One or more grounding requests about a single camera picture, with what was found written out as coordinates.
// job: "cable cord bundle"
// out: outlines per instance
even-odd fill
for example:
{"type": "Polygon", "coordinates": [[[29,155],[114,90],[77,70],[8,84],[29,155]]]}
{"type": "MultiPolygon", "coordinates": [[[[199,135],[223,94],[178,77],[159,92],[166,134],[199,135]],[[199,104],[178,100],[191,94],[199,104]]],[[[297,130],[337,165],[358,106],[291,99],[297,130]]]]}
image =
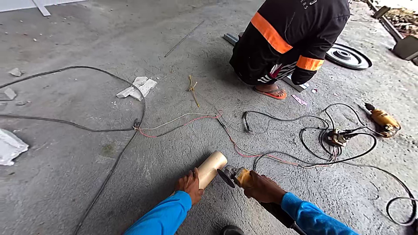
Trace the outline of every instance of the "cable cord bundle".
{"type": "Polygon", "coordinates": [[[76,123],[73,123],[73,122],[69,122],[69,121],[65,121],[65,120],[60,120],[60,119],[53,119],[53,118],[45,118],[45,117],[31,117],[31,116],[22,116],[22,115],[6,115],[6,114],[0,114],[0,118],[17,118],[17,119],[32,119],[32,120],[44,120],[44,121],[52,121],[52,122],[58,122],[58,123],[63,123],[63,124],[68,124],[68,125],[72,125],[72,126],[74,126],[74,127],[77,127],[77,128],[80,128],[80,129],[83,129],[83,130],[87,130],[87,131],[90,131],[90,132],[110,132],[110,131],[131,131],[131,130],[135,130],[135,133],[134,133],[134,135],[129,139],[129,141],[127,142],[127,144],[124,146],[124,148],[122,149],[122,151],[119,153],[119,155],[118,155],[118,157],[117,157],[117,159],[116,159],[116,161],[115,161],[115,163],[113,164],[113,166],[112,166],[112,168],[111,168],[111,170],[110,170],[110,172],[108,173],[108,175],[106,176],[106,179],[103,181],[103,183],[102,183],[102,185],[101,185],[101,187],[100,187],[100,189],[96,192],[96,194],[95,194],[95,196],[93,197],[93,200],[91,201],[91,203],[89,204],[89,206],[86,208],[86,210],[84,211],[84,213],[83,213],[83,215],[82,215],[82,217],[80,218],[80,221],[79,221],[79,223],[77,224],[77,226],[76,226],[76,229],[74,230],[74,233],[73,233],[73,235],[76,235],[77,233],[78,233],[78,231],[79,231],[79,229],[81,228],[81,226],[83,225],[83,222],[84,222],[84,220],[87,218],[87,216],[89,215],[89,213],[90,213],[90,211],[92,210],[92,208],[93,208],[93,206],[94,206],[94,204],[97,202],[97,200],[98,200],[98,198],[100,197],[100,195],[101,195],[101,193],[104,191],[104,189],[105,189],[105,187],[106,187],[106,185],[107,185],[107,183],[108,183],[108,181],[110,180],[110,178],[112,177],[112,175],[113,175],[113,173],[114,173],[114,171],[115,171],[115,169],[116,169],[116,167],[117,167],[117,165],[118,165],[118,163],[119,163],[119,161],[120,161],[120,159],[121,159],[121,157],[122,157],[122,155],[124,154],[124,152],[126,151],[126,149],[128,148],[128,146],[129,146],[129,144],[132,142],[132,140],[135,138],[135,136],[137,135],[137,133],[139,132],[139,133],[141,133],[142,135],[144,135],[144,136],[146,136],[146,137],[149,137],[149,138],[156,138],[156,137],[160,137],[160,136],[163,136],[163,135],[166,135],[166,134],[168,134],[168,133],[170,133],[170,132],[172,132],[172,131],[174,131],[174,130],[177,130],[177,129],[179,129],[179,128],[181,128],[181,127],[184,127],[184,126],[186,126],[187,124],[189,124],[189,123],[191,123],[191,122],[193,122],[193,121],[196,121],[196,120],[199,120],[199,119],[202,119],[202,118],[214,118],[214,119],[216,119],[220,124],[221,124],[221,126],[225,129],[225,131],[226,131],[226,133],[228,134],[228,136],[229,136],[229,139],[231,140],[231,142],[234,144],[234,149],[237,151],[237,153],[238,154],[240,154],[241,156],[243,156],[243,157],[256,157],[256,160],[254,161],[254,164],[253,164],[253,169],[255,170],[256,169],[256,167],[257,167],[257,163],[259,162],[259,160],[260,159],[262,159],[262,158],[270,158],[270,159],[273,159],[273,160],[275,160],[275,161],[278,161],[278,162],[281,162],[281,163],[285,163],[285,164],[290,164],[290,165],[293,165],[293,166],[297,166],[297,167],[302,167],[302,168],[305,168],[305,169],[307,169],[307,168],[312,168],[312,167],[319,167],[319,166],[330,166],[330,165],[332,165],[332,164],[335,164],[335,163],[346,163],[346,164],[350,164],[350,165],[354,165],[354,166],[360,166],[360,167],[371,167],[371,168],[375,168],[375,169],[378,169],[378,170],[380,170],[380,171],[383,171],[383,172],[385,172],[385,173],[387,173],[387,174],[389,174],[390,176],[392,176],[393,178],[395,178],[401,185],[402,185],[402,187],[406,190],[406,192],[408,193],[408,196],[409,197],[396,197],[396,198],[393,198],[393,199],[391,199],[388,203],[387,203],[387,206],[386,206],[386,213],[387,213],[387,215],[388,215],[388,217],[394,222],[394,223],[396,223],[396,224],[398,224],[398,225],[404,225],[404,226],[409,226],[409,225],[412,225],[413,223],[414,223],[414,221],[415,221],[415,219],[416,219],[416,213],[417,213],[417,205],[416,205],[416,202],[418,201],[417,199],[415,199],[414,198],[414,196],[412,195],[412,192],[411,192],[411,190],[406,186],[406,184],[404,183],[404,182],[402,182],[398,177],[396,177],[395,175],[393,175],[392,173],[390,173],[390,172],[388,172],[388,171],[386,171],[386,170],[384,170],[384,169],[381,169],[381,168],[379,168],[379,167],[377,167],[377,166],[371,166],[371,165],[360,165],[360,164],[354,164],[354,163],[348,163],[347,161],[349,161],[349,160],[353,160],[353,159],[356,159],[356,158],[359,158],[359,157],[361,157],[361,156],[364,156],[364,155],[366,155],[366,154],[368,154],[369,152],[371,152],[374,148],[375,148],[375,146],[376,146],[376,144],[377,144],[377,139],[376,139],[376,137],[374,136],[374,135],[372,135],[372,134],[369,134],[369,133],[358,133],[358,132],[356,132],[356,131],[358,131],[358,130],[361,130],[361,129],[364,129],[364,128],[366,128],[366,129],[368,129],[368,130],[370,130],[370,131],[372,131],[372,132],[374,132],[375,134],[378,134],[378,135],[381,135],[380,133],[377,133],[377,132],[375,132],[374,130],[372,130],[371,128],[369,128],[367,125],[365,125],[362,121],[361,121],[361,119],[360,119],[360,117],[359,117],[359,115],[357,114],[357,112],[351,107],[351,106],[349,106],[349,105],[347,105],[347,104],[343,104],[343,103],[336,103],[336,104],[331,104],[331,105],[329,105],[324,111],[325,111],[325,114],[328,116],[328,118],[330,119],[330,121],[331,121],[331,125],[332,125],[332,128],[333,129],[335,129],[335,124],[334,124],[334,121],[333,121],[333,119],[332,119],[332,117],[329,115],[329,113],[328,113],[328,109],[331,107],[331,106],[334,106],[334,105],[344,105],[344,106],[347,106],[349,109],[351,109],[354,113],[355,113],[355,115],[356,115],[356,117],[357,117],[357,119],[358,119],[358,121],[359,121],[359,123],[361,123],[362,124],[362,126],[360,126],[360,127],[358,127],[358,128],[355,128],[355,129],[351,129],[351,130],[344,130],[346,133],[351,133],[351,135],[352,135],[352,137],[355,137],[355,136],[357,136],[357,135],[367,135],[367,136],[370,136],[370,137],[372,137],[373,138],[373,145],[370,147],[370,149],[369,150],[367,150],[367,151],[365,151],[364,153],[362,153],[362,154],[359,154],[359,155],[356,155],[356,156],[353,156],[353,157],[350,157],[350,158],[346,158],[346,159],[342,159],[342,160],[337,160],[337,157],[338,156],[340,156],[340,155],[342,155],[342,148],[341,147],[333,147],[333,149],[332,149],[332,151],[330,151],[330,150],[328,150],[326,147],[325,147],[325,145],[324,145],[324,143],[323,143],[323,139],[324,139],[324,136],[325,136],[325,134],[327,133],[327,131],[328,130],[330,130],[330,125],[328,124],[328,122],[326,121],[326,120],[324,120],[323,118],[321,118],[321,117],[317,117],[317,116],[312,116],[312,115],[304,115],[304,116],[301,116],[301,117],[298,117],[298,118],[295,118],[295,119],[280,119],[280,118],[277,118],[277,117],[274,117],[274,116],[271,116],[271,115],[269,115],[269,114],[266,114],[266,113],[262,113],[262,112],[258,112],[258,111],[246,111],[246,112],[244,112],[244,115],[243,115],[243,119],[244,119],[244,121],[245,121],[245,127],[247,128],[247,130],[246,131],[240,131],[240,130],[236,130],[236,129],[234,129],[223,117],[222,117],[222,110],[219,110],[218,111],[218,113],[219,114],[214,114],[214,113],[209,113],[209,114],[201,114],[201,113],[193,113],[193,112],[191,112],[191,113],[186,113],[186,114],[184,114],[184,115],[182,115],[182,116],[180,116],[180,117],[178,117],[178,118],[176,118],[176,119],[174,119],[174,120],[172,120],[172,121],[169,121],[169,122],[166,122],[166,123],[164,123],[164,124],[162,124],[162,125],[160,125],[160,126],[157,126],[157,127],[155,127],[155,128],[141,128],[141,125],[142,125],[142,122],[143,122],[143,119],[144,119],[144,116],[145,116],[145,110],[146,110],[146,105],[145,105],[145,98],[144,98],[144,96],[143,96],[143,94],[141,93],[141,91],[136,87],[136,86],[134,86],[132,83],[130,83],[129,81],[127,81],[127,80],[125,80],[125,79],[122,79],[122,78],[120,78],[120,77],[118,77],[118,76],[116,76],[116,75],[114,75],[114,74],[111,74],[111,73],[109,73],[109,72],[107,72],[107,71],[104,71],[104,70],[102,70],[102,69],[99,69],[99,68],[95,68],[95,67],[91,67],[91,66],[69,66],[69,67],[65,67],[65,68],[62,68],[62,69],[56,69],[56,70],[52,70],[52,71],[48,71],[48,72],[43,72],[43,73],[39,73],[39,74],[34,74],[34,75],[30,75],[30,76],[27,76],[27,77],[24,77],[24,78],[22,78],[22,79],[18,79],[18,80],[15,80],[15,81],[13,81],[13,82],[9,82],[9,83],[6,83],[6,84],[3,84],[3,85],[0,85],[0,89],[1,88],[4,88],[4,87],[7,87],[7,86],[9,86],[9,85],[12,85],[12,84],[15,84],[15,83],[18,83],[18,82],[22,82],[22,81],[25,81],[25,80],[28,80],[28,79],[32,79],[32,78],[35,78],[35,77],[39,77],[39,76],[43,76],[43,75],[47,75],[47,74],[52,74],[52,73],[56,73],[56,72],[61,72],[61,71],[65,71],[65,70],[68,70],[68,69],[76,69],[76,68],[86,68],[86,69],[93,69],[93,70],[96,70],[96,71],[100,71],[100,72],[103,72],[103,73],[106,73],[106,74],[108,74],[108,75],[110,75],[110,76],[112,76],[112,77],[114,77],[114,78],[116,78],[116,79],[119,79],[119,80],[121,80],[121,81],[123,81],[123,82],[125,82],[125,83],[127,83],[127,84],[129,84],[130,86],[132,86],[132,87],[134,87],[137,91],[139,91],[139,93],[140,93],[140,95],[141,95],[141,97],[142,97],[142,99],[143,99],[143,101],[144,101],[144,103],[143,103],[143,111],[142,111],[142,116],[140,117],[140,119],[135,119],[135,121],[134,121],[134,124],[133,124],[133,126],[132,127],[129,127],[129,128],[119,128],[119,129],[104,129],[104,130],[95,130],[95,129],[91,129],[91,128],[88,128],[88,127],[85,127],[85,126],[82,126],[82,125],[79,125],[79,124],[76,124],[76,123]],[[271,151],[271,152],[269,152],[269,153],[265,153],[265,154],[254,154],[254,153],[251,153],[251,152],[249,152],[249,151],[246,151],[246,150],[244,150],[243,148],[241,148],[241,147],[239,147],[238,146],[238,144],[237,144],[237,142],[232,138],[232,136],[231,136],[231,134],[229,133],[229,131],[228,131],[228,129],[227,129],[227,127],[226,127],[226,125],[223,123],[223,122],[225,122],[225,123],[227,123],[227,125],[230,127],[230,128],[232,128],[232,129],[234,129],[235,131],[239,131],[239,132],[244,132],[244,133],[251,133],[252,131],[250,130],[250,125],[249,125],[249,123],[248,123],[248,114],[249,113],[258,113],[258,114],[261,114],[261,115],[264,115],[264,116],[267,116],[268,118],[270,118],[270,120],[269,120],[269,122],[268,122],[268,126],[267,126],[267,129],[265,130],[265,132],[267,132],[268,131],[268,128],[269,128],[269,125],[270,125],[270,121],[271,120],[277,120],[277,121],[297,121],[297,120],[300,120],[300,119],[302,119],[302,118],[307,118],[307,117],[311,117],[311,118],[316,118],[316,119],[319,119],[324,125],[325,125],[325,127],[324,128],[320,128],[320,127],[305,127],[305,128],[302,128],[301,129],[301,131],[299,132],[299,138],[300,138],[300,140],[301,140],[301,142],[302,142],[302,144],[303,144],[303,146],[306,148],[306,150],[308,151],[308,152],[310,152],[313,156],[315,156],[315,157],[317,157],[317,158],[319,158],[319,159],[321,159],[321,160],[325,160],[326,162],[324,162],[324,163],[312,163],[312,162],[309,162],[309,161],[305,161],[305,160],[302,160],[302,159],[300,159],[300,158],[298,158],[298,157],[295,157],[295,156],[293,156],[293,155],[291,155],[291,154],[288,154],[288,153],[285,153],[285,152],[282,152],[282,151],[271,151]],[[171,122],[173,122],[173,121],[175,121],[175,120],[177,120],[177,119],[179,119],[179,118],[181,118],[181,117],[183,117],[183,116],[186,116],[186,115],[190,115],[190,114],[195,114],[195,115],[202,115],[202,117],[198,117],[198,118],[195,118],[195,119],[193,119],[193,120],[191,120],[191,121],[189,121],[189,122],[187,122],[187,123],[185,123],[185,124],[183,124],[183,125],[179,125],[179,126],[177,126],[177,127],[175,127],[175,128],[173,128],[173,129],[171,129],[171,130],[169,130],[169,131],[166,131],[166,132],[164,132],[164,133],[162,133],[162,134],[159,134],[159,135],[156,135],[156,136],[151,136],[151,135],[147,135],[147,134],[144,134],[142,131],[143,130],[155,130],[155,129],[158,129],[158,128],[160,128],[160,127],[162,127],[162,126],[165,126],[165,125],[167,125],[167,124],[169,124],[169,123],[171,123],[171,122]],[[317,129],[317,130],[320,130],[321,132],[320,132],[320,134],[319,134],[319,143],[320,143],[320,145],[321,145],[321,147],[322,147],[322,149],[326,152],[326,154],[327,155],[329,155],[330,157],[329,158],[324,158],[324,157],[321,157],[321,156],[318,156],[318,154],[316,154],[316,153],[314,153],[307,145],[306,145],[306,143],[305,143],[305,141],[304,141],[304,139],[303,139],[303,134],[304,134],[304,132],[305,131],[307,131],[307,130],[309,130],[309,129],[317,129]],[[247,153],[247,154],[250,154],[250,155],[244,155],[244,154],[242,154],[242,153],[240,153],[240,151],[243,151],[243,152],[245,152],[245,153],[247,153]],[[280,154],[284,154],[284,155],[287,155],[287,156],[289,156],[289,157],[292,157],[292,158],[294,158],[295,160],[298,160],[298,161],[300,161],[300,162],[302,162],[302,163],[305,163],[305,164],[307,164],[307,165],[301,165],[301,164],[298,164],[298,163],[294,163],[294,162],[289,162],[289,161],[285,161],[285,160],[283,160],[283,159],[280,159],[280,158],[278,158],[278,157],[276,157],[276,156],[274,156],[274,155],[272,155],[272,154],[274,154],[274,153],[280,153],[280,154]],[[390,214],[390,211],[389,211],[389,207],[391,206],[391,204],[394,202],[394,201],[397,201],[397,200],[400,200],[400,199],[408,199],[408,200],[410,200],[411,201],[411,204],[412,204],[412,207],[413,207],[413,209],[412,209],[412,214],[411,214],[411,216],[410,216],[410,218],[406,221],[406,222],[399,222],[399,221],[396,221],[395,219],[393,219],[393,217],[392,217],[392,215],[390,214]]]}
{"type": "MultiPolygon", "coordinates": [[[[248,115],[248,113],[250,113],[250,112],[253,112],[253,113],[258,113],[258,114],[262,114],[262,115],[264,115],[264,116],[267,116],[267,117],[269,117],[269,118],[271,118],[271,119],[273,119],[273,120],[278,120],[278,121],[296,121],[296,120],[299,120],[299,119],[301,119],[301,118],[305,118],[305,117],[312,117],[312,118],[317,118],[317,119],[319,119],[319,120],[321,120],[324,124],[325,124],[325,128],[320,128],[320,127],[305,127],[305,128],[302,128],[301,129],[301,131],[299,132],[299,138],[300,138],[300,140],[301,140],[301,142],[302,142],[302,144],[303,144],[303,146],[306,148],[306,150],[308,150],[308,152],[310,152],[312,155],[314,155],[315,157],[317,157],[317,158],[320,158],[320,159],[322,159],[322,160],[326,160],[327,162],[325,162],[325,163],[312,163],[312,162],[308,162],[308,161],[305,161],[305,160],[302,160],[302,159],[300,159],[300,158],[298,158],[298,157],[295,157],[295,156],[293,156],[293,155],[291,155],[291,154],[288,154],[288,153],[285,153],[285,152],[282,152],[282,151],[271,151],[271,152],[269,152],[269,153],[265,153],[265,154],[262,154],[262,155],[256,155],[256,154],[253,154],[253,153],[250,153],[250,152],[247,152],[247,151],[245,151],[245,150],[243,150],[243,149],[241,149],[241,148],[239,148],[239,149],[241,149],[242,151],[245,151],[245,152],[247,152],[247,153],[250,153],[250,154],[252,154],[252,156],[246,156],[246,157],[257,157],[256,158],[256,160],[254,161],[254,164],[253,164],[253,170],[256,170],[256,167],[257,167],[257,163],[260,161],[260,159],[262,159],[262,158],[270,158],[270,159],[273,159],[273,160],[275,160],[275,161],[278,161],[278,162],[281,162],[281,163],[285,163],[285,164],[290,164],[290,165],[295,165],[295,166],[299,166],[299,167],[303,167],[303,168],[311,168],[311,167],[316,167],[316,166],[327,166],[327,165],[332,165],[332,164],[335,164],[335,163],[346,163],[346,164],[349,164],[349,165],[353,165],[353,166],[359,166],[359,167],[371,167],[371,168],[375,168],[375,169],[378,169],[378,170],[380,170],[380,171],[383,171],[383,172],[385,172],[385,173],[387,173],[387,174],[389,174],[391,177],[393,177],[396,181],[398,181],[401,185],[402,185],[402,187],[405,189],[405,191],[407,192],[407,194],[408,194],[408,197],[395,197],[395,198],[393,198],[393,199],[391,199],[387,204],[386,204],[386,213],[387,213],[387,216],[389,217],[389,219],[392,221],[392,222],[394,222],[395,224],[398,224],[398,225],[402,225],[402,226],[410,226],[410,225],[413,225],[414,223],[417,223],[417,204],[416,204],[416,202],[418,201],[418,199],[416,199],[415,197],[414,197],[414,195],[412,194],[412,192],[411,192],[411,190],[406,186],[406,184],[403,182],[403,181],[401,181],[397,176],[395,176],[394,174],[392,174],[392,173],[390,173],[390,172],[388,172],[388,171],[386,171],[386,170],[384,170],[384,169],[382,169],[382,168],[380,168],[380,167],[377,167],[377,166],[372,166],[372,165],[362,165],[362,164],[354,164],[354,163],[348,163],[347,161],[349,161],[349,160],[353,160],[353,159],[356,159],[356,158],[359,158],[359,157],[361,157],[361,156],[364,156],[364,155],[366,155],[366,154],[368,154],[368,153],[370,153],[375,147],[376,147],[376,144],[377,144],[377,139],[376,139],[376,137],[374,136],[374,135],[372,135],[372,134],[369,134],[369,133],[363,133],[363,132],[361,132],[361,133],[358,133],[358,132],[355,132],[355,131],[358,131],[358,130],[361,130],[361,129],[364,129],[364,128],[366,128],[366,129],[368,129],[368,130],[370,130],[370,131],[372,131],[373,133],[376,133],[376,134],[378,134],[378,135],[381,135],[380,133],[378,133],[378,132],[376,132],[376,131],[374,131],[374,130],[372,130],[371,128],[369,128],[366,124],[364,124],[363,122],[362,122],[362,120],[360,119],[360,117],[359,117],[359,115],[357,114],[357,112],[351,107],[351,106],[349,106],[349,105],[347,105],[347,104],[343,104],[343,103],[335,103],[335,104],[331,104],[331,105],[329,105],[328,107],[326,107],[325,108],[325,114],[328,116],[328,118],[330,119],[330,121],[331,121],[331,125],[332,125],[332,129],[335,129],[335,124],[334,124],[334,120],[332,119],[332,117],[331,117],[331,115],[328,113],[328,109],[331,107],[331,106],[334,106],[334,105],[343,105],[343,106],[346,106],[346,107],[348,107],[348,108],[350,108],[350,110],[352,110],[353,112],[354,112],[354,114],[356,115],[356,117],[357,117],[357,119],[358,119],[358,121],[362,124],[362,126],[360,126],[360,127],[358,127],[358,128],[355,128],[355,129],[351,129],[351,130],[345,130],[347,133],[353,133],[353,136],[357,136],[357,135],[367,135],[367,136],[370,136],[370,137],[372,137],[373,138],[373,144],[372,144],[372,146],[367,150],[367,151],[365,151],[365,152],[363,152],[362,154],[359,154],[359,155],[356,155],[356,156],[353,156],[353,157],[350,157],[350,158],[346,158],[346,159],[342,159],[342,160],[336,160],[336,157],[337,156],[339,156],[339,155],[341,155],[342,154],[342,148],[341,147],[338,147],[337,149],[337,152],[335,152],[335,149],[336,149],[336,147],[334,147],[334,149],[333,149],[333,151],[332,152],[330,152],[326,147],[325,147],[325,145],[324,145],[324,143],[323,143],[323,139],[324,139],[324,135],[325,135],[325,133],[327,133],[327,131],[328,130],[330,130],[330,126],[329,126],[329,124],[326,122],[326,120],[324,120],[324,119],[322,119],[322,118],[320,118],[320,117],[317,117],[317,116],[312,116],[312,115],[304,115],[304,116],[301,116],[301,117],[298,117],[298,118],[295,118],[295,119],[280,119],[280,118],[277,118],[277,117],[274,117],[274,116],[271,116],[271,115],[269,115],[269,114],[266,114],[266,113],[262,113],[262,112],[258,112],[258,111],[246,111],[246,112],[244,112],[244,115],[243,115],[243,119],[244,119],[244,121],[245,121],[245,126],[246,126],[246,128],[247,128],[247,133],[250,133],[251,132],[251,130],[250,130],[250,125],[249,125],[249,123],[248,123],[248,117],[247,117],[247,115],[248,115]],[[320,156],[318,156],[317,154],[315,154],[307,145],[306,145],[306,143],[304,142],[304,140],[303,140],[303,133],[306,131],[306,130],[308,130],[308,129],[318,129],[318,130],[321,130],[321,132],[320,132],[320,134],[319,134],[319,143],[320,143],[320,145],[321,145],[321,147],[322,147],[322,149],[327,153],[327,154],[329,154],[331,157],[330,158],[328,158],[328,159],[326,159],[326,158],[323,158],[323,157],[320,157],[320,156]],[[277,157],[275,157],[275,156],[272,156],[272,154],[274,154],[274,153],[280,153],[280,154],[284,154],[284,155],[287,155],[287,156],[289,156],[289,157],[292,157],[292,158],[294,158],[294,159],[296,159],[296,160],[298,160],[298,161],[301,161],[301,162],[303,162],[303,163],[305,163],[305,164],[309,164],[308,166],[303,166],[303,165],[300,165],[300,164],[298,164],[298,163],[291,163],[291,162],[287,162],[287,161],[284,161],[283,159],[280,159],[280,158],[277,158],[277,157]],[[391,206],[391,204],[393,203],[393,202],[395,202],[395,201],[397,201],[397,200],[401,200],[401,199],[406,199],[406,200],[410,200],[411,201],[411,204],[412,204],[412,212],[411,212],[411,215],[410,215],[410,217],[409,217],[409,219],[407,220],[407,221],[405,221],[405,222],[399,222],[399,221],[397,221],[397,220],[395,220],[394,218],[393,218],[393,216],[391,215],[391,213],[390,213],[390,211],[389,211],[389,208],[390,208],[390,206],[391,206]]],[[[231,135],[229,134],[229,132],[228,132],[228,130],[227,130],[227,133],[228,133],[228,136],[230,137],[230,139],[231,139],[231,141],[234,143],[234,146],[235,146],[235,150],[238,152],[238,150],[237,150],[237,148],[236,148],[236,146],[237,146],[237,144],[236,144],[236,142],[235,141],[233,141],[232,140],[232,137],[231,137],[231,135]]]]}

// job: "beige pipe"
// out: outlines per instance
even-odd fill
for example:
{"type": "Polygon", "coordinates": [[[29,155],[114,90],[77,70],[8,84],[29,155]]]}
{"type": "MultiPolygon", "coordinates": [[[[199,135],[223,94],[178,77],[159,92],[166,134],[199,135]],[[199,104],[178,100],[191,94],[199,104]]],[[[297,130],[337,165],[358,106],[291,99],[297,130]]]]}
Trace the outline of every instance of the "beige pipe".
{"type": "Polygon", "coordinates": [[[199,170],[199,188],[204,189],[218,174],[216,169],[221,169],[227,164],[227,158],[218,150],[214,151],[197,168],[199,170]]]}

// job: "foot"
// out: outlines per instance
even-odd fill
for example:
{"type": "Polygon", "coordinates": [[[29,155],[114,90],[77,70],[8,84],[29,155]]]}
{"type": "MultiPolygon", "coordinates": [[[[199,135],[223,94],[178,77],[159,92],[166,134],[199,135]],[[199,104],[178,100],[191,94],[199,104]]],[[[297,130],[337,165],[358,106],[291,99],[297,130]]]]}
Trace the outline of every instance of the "foot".
{"type": "MultiPolygon", "coordinates": [[[[255,86],[255,88],[259,91],[262,91],[262,92],[270,92],[270,91],[273,91],[273,90],[276,90],[276,89],[280,89],[279,86],[276,85],[276,84],[258,85],[258,86],[255,86]]],[[[276,91],[276,92],[273,92],[273,93],[270,93],[270,94],[275,95],[275,96],[282,96],[285,93],[286,93],[286,91],[284,89],[281,89],[279,91],[276,91]]]]}

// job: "orange flip-flop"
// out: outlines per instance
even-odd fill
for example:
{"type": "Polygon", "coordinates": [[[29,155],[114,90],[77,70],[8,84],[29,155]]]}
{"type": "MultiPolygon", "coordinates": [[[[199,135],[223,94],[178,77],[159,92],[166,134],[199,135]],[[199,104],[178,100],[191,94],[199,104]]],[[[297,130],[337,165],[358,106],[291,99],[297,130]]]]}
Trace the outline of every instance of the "orange flip-flop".
{"type": "Polygon", "coordinates": [[[271,98],[274,98],[276,100],[283,100],[287,97],[287,93],[284,89],[275,89],[275,90],[272,90],[272,91],[269,91],[269,92],[260,91],[260,90],[256,89],[255,87],[253,87],[253,89],[254,89],[255,92],[258,92],[258,93],[263,94],[263,95],[270,96],[271,98]],[[271,94],[271,93],[278,92],[278,91],[281,91],[281,90],[283,90],[285,92],[282,96],[277,96],[277,95],[272,95],[271,94]]]}

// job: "electric drill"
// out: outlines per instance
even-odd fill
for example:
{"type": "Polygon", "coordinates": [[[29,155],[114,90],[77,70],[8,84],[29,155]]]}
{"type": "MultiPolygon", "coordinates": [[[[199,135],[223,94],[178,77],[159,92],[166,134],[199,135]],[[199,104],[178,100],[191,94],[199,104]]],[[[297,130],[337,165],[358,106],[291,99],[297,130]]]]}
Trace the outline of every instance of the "electric drill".
{"type": "Polygon", "coordinates": [[[379,125],[380,134],[384,138],[389,138],[394,136],[400,129],[400,124],[387,112],[375,108],[373,105],[365,103],[366,109],[371,112],[370,118],[379,125]]]}
{"type": "MultiPolygon", "coordinates": [[[[250,171],[244,167],[234,168],[231,165],[227,165],[224,171],[221,169],[217,169],[217,171],[218,175],[232,188],[235,188],[234,183],[240,188],[252,187],[254,183],[252,176],[250,175],[250,171]]],[[[276,217],[276,219],[278,219],[284,226],[295,230],[300,235],[306,235],[306,233],[296,225],[295,220],[292,219],[292,217],[290,217],[290,215],[286,213],[280,205],[272,202],[258,203],[260,203],[264,209],[276,217]]]]}

